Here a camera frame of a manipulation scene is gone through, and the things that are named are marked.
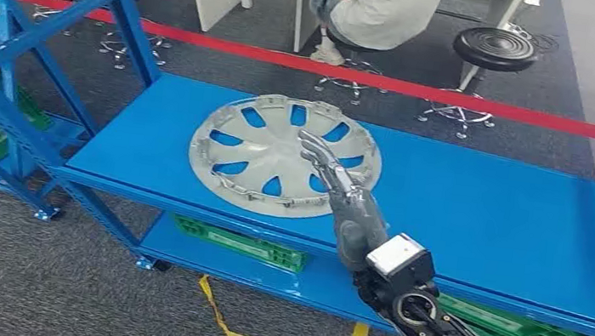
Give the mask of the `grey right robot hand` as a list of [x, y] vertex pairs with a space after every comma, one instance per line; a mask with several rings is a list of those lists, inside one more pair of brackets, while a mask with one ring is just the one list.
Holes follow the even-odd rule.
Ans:
[[321, 137], [302, 129], [298, 138], [300, 155], [311, 162], [328, 190], [338, 258], [347, 270], [364, 271], [366, 255], [388, 240], [377, 202], [369, 190], [353, 180]]

